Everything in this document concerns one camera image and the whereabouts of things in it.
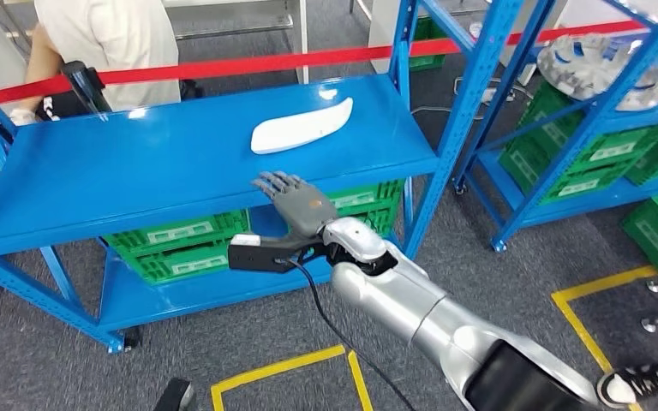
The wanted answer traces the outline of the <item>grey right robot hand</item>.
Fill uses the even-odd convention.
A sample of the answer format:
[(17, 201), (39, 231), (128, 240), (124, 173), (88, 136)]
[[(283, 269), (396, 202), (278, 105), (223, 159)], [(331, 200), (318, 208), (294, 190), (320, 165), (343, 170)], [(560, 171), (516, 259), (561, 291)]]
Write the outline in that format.
[(316, 186), (283, 171), (262, 171), (251, 181), (274, 205), (291, 232), (301, 237), (318, 235), (338, 217), (334, 204)]

